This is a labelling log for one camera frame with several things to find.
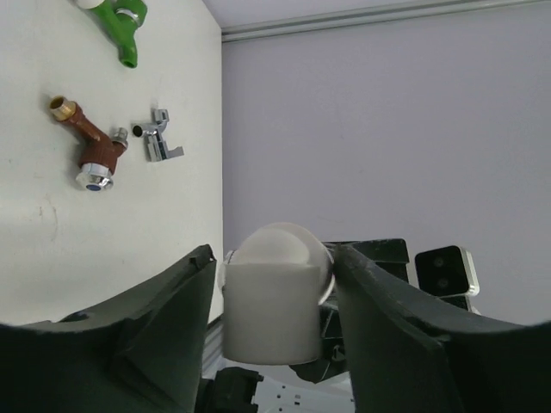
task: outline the green pipe fitting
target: green pipe fitting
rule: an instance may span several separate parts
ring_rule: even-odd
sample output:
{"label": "green pipe fitting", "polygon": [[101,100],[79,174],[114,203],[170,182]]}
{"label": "green pipe fitting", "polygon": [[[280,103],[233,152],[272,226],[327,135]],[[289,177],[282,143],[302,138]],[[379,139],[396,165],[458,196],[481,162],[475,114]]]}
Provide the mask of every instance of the green pipe fitting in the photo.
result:
{"label": "green pipe fitting", "polygon": [[142,0],[77,0],[101,22],[103,29],[119,47],[120,62],[131,69],[138,65],[134,33],[144,24],[147,6]]}

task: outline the threaded end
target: threaded end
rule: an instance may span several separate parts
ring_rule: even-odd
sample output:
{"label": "threaded end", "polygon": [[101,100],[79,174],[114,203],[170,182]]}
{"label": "threaded end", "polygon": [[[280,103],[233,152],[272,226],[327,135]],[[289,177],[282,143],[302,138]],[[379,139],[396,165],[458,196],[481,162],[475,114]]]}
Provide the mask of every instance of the threaded end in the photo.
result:
{"label": "threaded end", "polygon": [[77,112],[77,104],[68,101],[63,96],[55,96],[50,101],[50,112],[58,121],[67,120]]}

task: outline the camera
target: camera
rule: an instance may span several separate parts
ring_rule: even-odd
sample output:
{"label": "camera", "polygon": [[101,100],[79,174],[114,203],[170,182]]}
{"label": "camera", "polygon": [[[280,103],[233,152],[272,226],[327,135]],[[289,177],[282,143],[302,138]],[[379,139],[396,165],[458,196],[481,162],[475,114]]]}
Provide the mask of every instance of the camera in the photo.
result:
{"label": "camera", "polygon": [[417,254],[415,269],[419,288],[441,299],[473,297],[480,292],[473,256],[456,245]]}

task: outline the white tabletop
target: white tabletop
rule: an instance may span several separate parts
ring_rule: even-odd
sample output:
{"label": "white tabletop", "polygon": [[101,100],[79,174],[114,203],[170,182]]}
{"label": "white tabletop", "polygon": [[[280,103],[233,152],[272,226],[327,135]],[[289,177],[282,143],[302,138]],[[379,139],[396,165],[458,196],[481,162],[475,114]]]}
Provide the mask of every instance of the white tabletop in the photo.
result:
{"label": "white tabletop", "polygon": [[[222,257],[220,29],[201,0],[148,5],[134,70],[69,1],[0,5],[0,322],[58,320],[199,244]],[[164,137],[185,156],[150,163],[130,135],[111,191],[83,191],[82,143],[52,121],[54,95],[106,133],[167,108]],[[211,319],[221,311],[214,294]]]}

